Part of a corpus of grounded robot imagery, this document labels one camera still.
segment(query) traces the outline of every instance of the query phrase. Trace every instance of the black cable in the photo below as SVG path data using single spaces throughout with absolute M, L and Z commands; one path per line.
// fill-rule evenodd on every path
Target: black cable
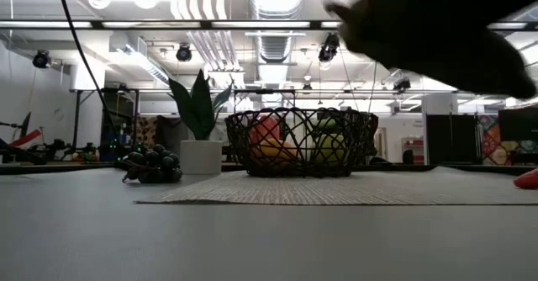
M 66 14 L 67 22 L 69 23 L 69 29 L 71 31 L 71 34 L 73 35 L 73 39 L 75 40 L 76 48 L 78 49 L 78 54 L 80 54 L 82 58 L 82 62 L 84 62 L 84 66 L 86 67 L 87 72 L 90 74 L 93 84 L 95 85 L 96 92 L 98 93 L 99 98 L 101 99 L 101 103 L 103 104 L 103 110 L 105 112 L 107 121 L 110 123 L 113 136 L 116 138 L 117 141 L 119 141 L 118 132 L 114 128 L 114 123 L 112 121 L 112 115 L 110 114 L 110 111 L 108 110 L 108 106 L 106 102 L 104 101 L 103 93 L 101 92 L 101 89 L 99 88 L 98 81 L 95 80 L 95 76 L 93 75 L 90 65 L 87 63 L 86 56 L 84 55 L 84 51 L 82 50 L 81 43 L 78 40 L 78 36 L 76 35 L 75 26 L 73 25 L 73 19 L 71 19 L 71 14 L 69 13 L 69 8 L 67 7 L 67 1 L 61 0 L 61 5 L 64 8 L 64 13 Z

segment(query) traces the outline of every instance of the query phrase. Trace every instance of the woven placemat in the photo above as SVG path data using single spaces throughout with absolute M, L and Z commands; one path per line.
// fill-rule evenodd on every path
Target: woven placemat
M 139 201 L 146 204 L 522 205 L 538 191 L 514 176 L 437 167 L 429 172 L 354 172 L 348 178 L 254 178 L 228 172 Z

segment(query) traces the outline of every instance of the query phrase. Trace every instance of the white pot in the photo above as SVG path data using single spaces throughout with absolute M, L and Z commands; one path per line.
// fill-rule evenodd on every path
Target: white pot
M 184 140 L 179 162 L 186 175 L 218 174 L 222 167 L 222 142 Z

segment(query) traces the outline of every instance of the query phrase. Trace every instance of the woven basket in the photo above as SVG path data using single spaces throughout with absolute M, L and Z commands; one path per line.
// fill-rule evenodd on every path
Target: woven basket
M 375 155 L 378 118 L 355 110 L 278 108 L 226 118 L 232 151 L 257 177 L 347 177 Z

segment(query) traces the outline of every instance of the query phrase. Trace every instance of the table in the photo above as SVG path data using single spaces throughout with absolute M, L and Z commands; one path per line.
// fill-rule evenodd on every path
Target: table
M 538 276 L 534 206 L 133 204 L 177 184 L 126 185 L 123 174 L 1 176 L 0 280 Z

